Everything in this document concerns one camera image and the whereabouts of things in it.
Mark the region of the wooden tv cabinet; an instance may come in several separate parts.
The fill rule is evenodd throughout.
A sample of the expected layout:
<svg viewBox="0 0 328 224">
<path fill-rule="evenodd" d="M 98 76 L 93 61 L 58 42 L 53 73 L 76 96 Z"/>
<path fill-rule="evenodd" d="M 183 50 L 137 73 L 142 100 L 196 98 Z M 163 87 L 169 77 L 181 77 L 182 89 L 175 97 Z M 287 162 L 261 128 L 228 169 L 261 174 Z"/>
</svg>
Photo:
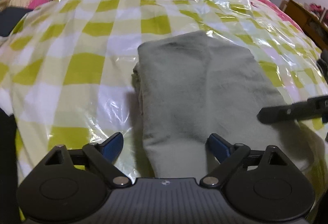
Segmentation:
<svg viewBox="0 0 328 224">
<path fill-rule="evenodd" d="M 283 0 L 280 9 L 300 26 L 318 48 L 327 50 L 327 25 L 317 16 L 293 0 Z"/>
</svg>

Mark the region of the black cloth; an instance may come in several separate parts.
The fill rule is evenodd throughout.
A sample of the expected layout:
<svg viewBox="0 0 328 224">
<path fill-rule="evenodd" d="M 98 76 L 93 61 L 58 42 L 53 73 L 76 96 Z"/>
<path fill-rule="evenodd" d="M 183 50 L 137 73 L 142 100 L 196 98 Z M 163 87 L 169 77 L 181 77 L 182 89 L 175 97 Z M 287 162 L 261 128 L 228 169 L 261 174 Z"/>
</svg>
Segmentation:
<svg viewBox="0 0 328 224">
<path fill-rule="evenodd" d="M 18 176 L 15 117 L 1 111 L 0 129 L 1 223 L 21 223 L 16 198 Z"/>
</svg>

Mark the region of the grey-green pants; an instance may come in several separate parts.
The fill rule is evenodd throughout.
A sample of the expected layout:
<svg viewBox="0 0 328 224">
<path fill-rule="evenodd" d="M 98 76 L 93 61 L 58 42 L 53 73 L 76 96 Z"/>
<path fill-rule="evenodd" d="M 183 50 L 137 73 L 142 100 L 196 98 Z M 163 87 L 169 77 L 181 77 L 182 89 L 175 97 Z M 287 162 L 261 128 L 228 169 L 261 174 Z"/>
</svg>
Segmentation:
<svg viewBox="0 0 328 224">
<path fill-rule="evenodd" d="M 257 119 L 263 107 L 285 101 L 247 48 L 197 31 L 145 42 L 138 56 L 143 147 L 156 177 L 201 179 L 211 172 L 217 162 L 206 148 L 210 134 L 253 150 L 276 145 L 300 170 L 313 164 L 296 123 Z"/>
</svg>

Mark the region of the green checkered plastic sheet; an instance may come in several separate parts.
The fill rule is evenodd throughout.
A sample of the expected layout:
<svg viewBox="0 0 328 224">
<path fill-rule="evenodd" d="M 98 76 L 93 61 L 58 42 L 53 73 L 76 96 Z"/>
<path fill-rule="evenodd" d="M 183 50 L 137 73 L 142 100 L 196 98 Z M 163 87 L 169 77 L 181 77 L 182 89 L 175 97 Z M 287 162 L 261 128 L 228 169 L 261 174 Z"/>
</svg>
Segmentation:
<svg viewBox="0 0 328 224">
<path fill-rule="evenodd" d="M 117 166 L 151 172 L 133 118 L 132 70 L 142 42 L 205 30 L 248 48 L 288 102 L 327 93 L 319 49 L 256 0 L 55 0 L 24 16 L 1 46 L 1 105 L 18 123 L 18 178 L 46 151 L 77 149 L 120 131 Z"/>
</svg>

